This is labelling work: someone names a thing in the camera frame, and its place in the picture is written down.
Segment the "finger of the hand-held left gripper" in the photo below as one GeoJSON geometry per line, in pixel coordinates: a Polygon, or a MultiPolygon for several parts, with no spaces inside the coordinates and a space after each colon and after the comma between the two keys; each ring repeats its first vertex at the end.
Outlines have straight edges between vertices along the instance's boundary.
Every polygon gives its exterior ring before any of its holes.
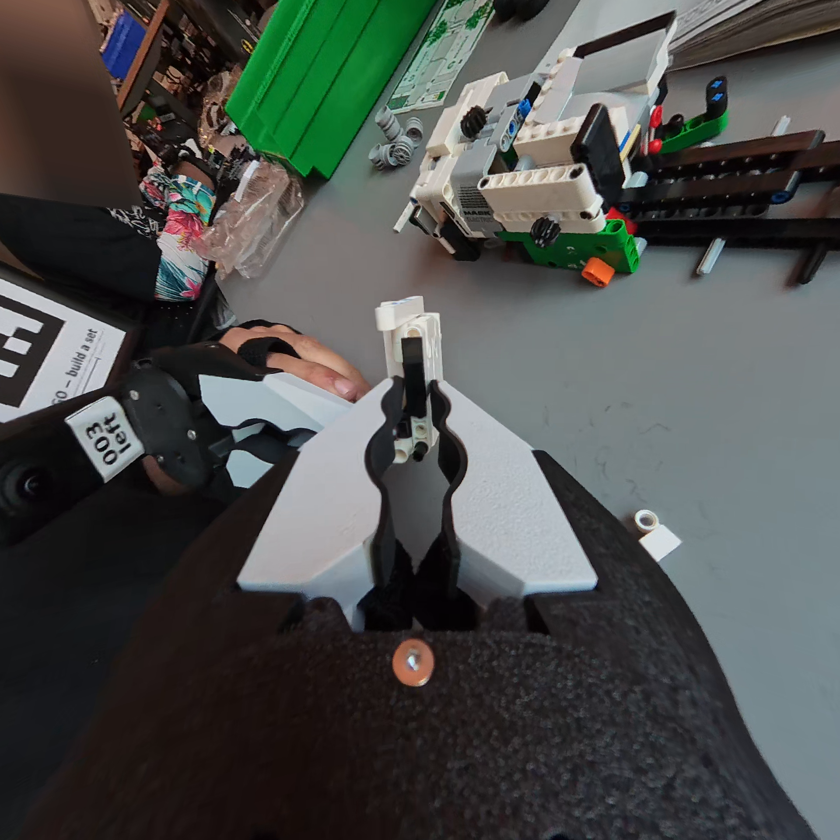
{"type": "Polygon", "coordinates": [[[289,453],[315,436],[306,428],[284,431],[276,427],[240,427],[232,431],[234,445],[228,457],[226,469],[239,489],[252,487],[258,479],[289,453]]]}
{"type": "Polygon", "coordinates": [[[355,407],[289,373],[259,381],[200,374],[197,380],[203,404],[234,438],[257,434],[267,425],[284,434],[317,433],[355,407]]]}

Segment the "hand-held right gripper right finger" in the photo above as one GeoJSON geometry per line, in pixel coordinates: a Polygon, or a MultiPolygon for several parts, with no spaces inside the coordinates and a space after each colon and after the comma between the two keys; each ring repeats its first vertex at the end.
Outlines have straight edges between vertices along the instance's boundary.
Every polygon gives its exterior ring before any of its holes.
{"type": "Polygon", "coordinates": [[[444,381],[429,386],[444,495],[437,579],[477,607],[591,592],[598,577],[554,493],[551,458],[444,381]]]}

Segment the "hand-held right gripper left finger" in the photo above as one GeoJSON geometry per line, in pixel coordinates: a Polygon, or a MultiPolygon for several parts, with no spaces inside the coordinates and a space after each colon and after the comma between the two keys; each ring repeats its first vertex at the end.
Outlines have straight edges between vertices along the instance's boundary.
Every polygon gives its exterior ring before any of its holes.
{"type": "Polygon", "coordinates": [[[237,585],[244,592],[334,600],[364,629],[361,601],[388,572],[375,567],[382,475],[394,459],[403,378],[388,377],[298,451],[237,585]]]}

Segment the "white lego subassembly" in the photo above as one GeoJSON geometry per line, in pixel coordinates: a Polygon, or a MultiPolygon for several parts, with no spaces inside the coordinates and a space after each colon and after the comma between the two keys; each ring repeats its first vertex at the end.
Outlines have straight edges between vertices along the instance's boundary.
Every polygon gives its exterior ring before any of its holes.
{"type": "Polygon", "coordinates": [[[421,461],[438,441],[430,385],[443,379],[440,316],[426,311],[422,296],[384,301],[374,311],[387,374],[402,378],[401,419],[395,428],[395,462],[421,461]]]}

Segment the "small white lego connector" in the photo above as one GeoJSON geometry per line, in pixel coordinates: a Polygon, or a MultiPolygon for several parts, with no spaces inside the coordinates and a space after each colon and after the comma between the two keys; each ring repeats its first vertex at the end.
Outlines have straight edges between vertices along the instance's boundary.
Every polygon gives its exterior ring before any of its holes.
{"type": "Polygon", "coordinates": [[[638,542],[640,546],[657,563],[660,563],[682,544],[682,540],[666,525],[662,524],[658,515],[649,509],[636,511],[633,520],[636,529],[639,531],[638,542]]]}

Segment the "white green lego truck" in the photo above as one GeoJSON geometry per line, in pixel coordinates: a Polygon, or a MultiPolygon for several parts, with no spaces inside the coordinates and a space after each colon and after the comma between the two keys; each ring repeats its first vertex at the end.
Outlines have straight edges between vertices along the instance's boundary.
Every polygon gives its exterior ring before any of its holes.
{"type": "Polygon", "coordinates": [[[393,230],[435,239],[472,261],[500,240],[540,265],[582,270],[596,285],[635,272],[635,235],[623,190],[646,169],[712,139],[726,127],[725,80],[707,86],[705,110],[664,120],[676,59],[708,62],[704,41],[726,2],[595,2],[594,29],[574,17],[533,71],[499,71],[466,84],[425,144],[417,179],[393,230]]]}

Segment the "person's left hand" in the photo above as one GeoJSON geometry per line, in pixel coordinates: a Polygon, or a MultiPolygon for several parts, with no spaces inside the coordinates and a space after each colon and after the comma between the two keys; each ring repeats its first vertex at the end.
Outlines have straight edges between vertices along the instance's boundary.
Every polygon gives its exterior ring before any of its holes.
{"type": "Polygon", "coordinates": [[[317,339],[283,323],[248,322],[226,330],[218,341],[243,359],[242,351],[254,355],[261,341],[267,347],[263,361],[252,361],[257,367],[284,372],[330,392],[350,403],[356,403],[371,385],[350,362],[317,339]]]}

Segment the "floral patterned cloth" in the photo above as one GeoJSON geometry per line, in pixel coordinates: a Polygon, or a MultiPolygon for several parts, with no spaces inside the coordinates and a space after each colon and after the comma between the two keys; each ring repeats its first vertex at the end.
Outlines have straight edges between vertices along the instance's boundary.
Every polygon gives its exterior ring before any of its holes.
{"type": "Polygon", "coordinates": [[[146,225],[161,252],[154,284],[157,301],[194,301],[208,271],[196,246],[216,203],[212,186],[186,174],[152,166],[140,183],[146,225]]]}

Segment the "clear plastic bag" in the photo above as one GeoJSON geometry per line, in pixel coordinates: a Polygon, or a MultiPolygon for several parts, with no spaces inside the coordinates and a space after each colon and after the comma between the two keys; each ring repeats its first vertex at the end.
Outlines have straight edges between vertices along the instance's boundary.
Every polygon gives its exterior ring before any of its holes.
{"type": "Polygon", "coordinates": [[[274,263],[304,205],[301,181],[285,165],[249,161],[214,211],[196,251],[213,265],[217,280],[256,280],[274,263]]]}

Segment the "dark cloth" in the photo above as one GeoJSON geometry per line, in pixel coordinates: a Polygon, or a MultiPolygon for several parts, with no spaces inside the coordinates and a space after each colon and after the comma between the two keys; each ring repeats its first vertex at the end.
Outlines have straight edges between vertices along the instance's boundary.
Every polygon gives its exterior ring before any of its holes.
{"type": "Polygon", "coordinates": [[[155,302],[156,241],[107,208],[1,195],[2,245],[45,280],[67,280],[155,302]]]}

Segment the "pile of grey wheel hubs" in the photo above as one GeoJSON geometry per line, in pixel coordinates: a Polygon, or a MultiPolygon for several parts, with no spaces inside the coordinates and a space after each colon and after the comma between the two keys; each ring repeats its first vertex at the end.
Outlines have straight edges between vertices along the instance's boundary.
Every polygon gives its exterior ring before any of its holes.
{"type": "Polygon", "coordinates": [[[402,125],[393,110],[383,106],[375,115],[374,122],[384,134],[385,142],[371,148],[368,160],[373,167],[383,172],[408,165],[415,151],[424,141],[424,126],[417,117],[410,117],[402,125]]]}

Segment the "green plastic bin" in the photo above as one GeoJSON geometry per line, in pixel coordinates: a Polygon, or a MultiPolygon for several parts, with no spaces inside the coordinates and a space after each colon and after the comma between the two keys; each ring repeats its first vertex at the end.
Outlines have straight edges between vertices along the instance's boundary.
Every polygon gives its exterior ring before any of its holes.
{"type": "Polygon", "coordinates": [[[329,179],[435,5],[278,2],[227,116],[257,152],[329,179]]]}

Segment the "green sticker sheet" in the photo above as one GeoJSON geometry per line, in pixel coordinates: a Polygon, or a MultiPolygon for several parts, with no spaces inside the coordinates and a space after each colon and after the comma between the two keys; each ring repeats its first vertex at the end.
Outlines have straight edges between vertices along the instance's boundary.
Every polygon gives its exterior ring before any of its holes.
{"type": "Polygon", "coordinates": [[[494,14],[492,1],[442,2],[387,108],[404,114],[443,104],[494,14]]]}

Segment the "open instruction booklet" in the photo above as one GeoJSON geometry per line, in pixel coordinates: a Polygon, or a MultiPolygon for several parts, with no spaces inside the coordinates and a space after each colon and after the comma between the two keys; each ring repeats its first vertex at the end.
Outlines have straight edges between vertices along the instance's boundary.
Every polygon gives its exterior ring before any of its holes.
{"type": "Polygon", "coordinates": [[[668,48],[670,65],[698,67],[838,29],[838,1],[685,2],[668,48]]]}

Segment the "black lego chassis frame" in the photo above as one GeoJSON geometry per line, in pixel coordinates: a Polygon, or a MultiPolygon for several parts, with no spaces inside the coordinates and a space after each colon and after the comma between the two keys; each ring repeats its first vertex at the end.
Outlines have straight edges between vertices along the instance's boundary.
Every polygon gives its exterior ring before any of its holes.
{"type": "Polygon", "coordinates": [[[650,245],[706,247],[696,277],[727,246],[800,250],[793,284],[810,283],[839,248],[838,215],[772,217],[808,184],[838,186],[839,142],[819,129],[667,153],[623,189],[617,211],[650,245]]]}

